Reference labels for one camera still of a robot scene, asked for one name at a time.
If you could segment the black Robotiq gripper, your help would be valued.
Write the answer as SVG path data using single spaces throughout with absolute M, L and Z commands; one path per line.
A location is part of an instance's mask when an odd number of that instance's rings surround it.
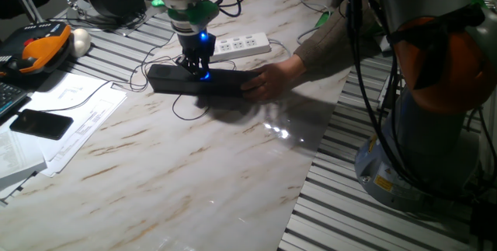
M 210 57 L 214 55 L 216 37 L 207 31 L 201 31 L 193 35 L 178 35 L 182 46 L 182 55 L 176 58 L 176 64 L 185 68 L 189 73 L 194 73 L 194 67 L 189 59 L 198 59 L 197 76 L 206 76 L 210 70 Z

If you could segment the person's bare hand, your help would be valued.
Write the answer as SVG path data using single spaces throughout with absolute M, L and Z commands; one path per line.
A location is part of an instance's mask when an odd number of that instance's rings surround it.
M 254 72 L 258 76 L 242 84 L 243 97 L 262 102 L 280 96 L 294 80 L 306 72 L 303 61 L 296 54 L 285 61 L 265 64 Z

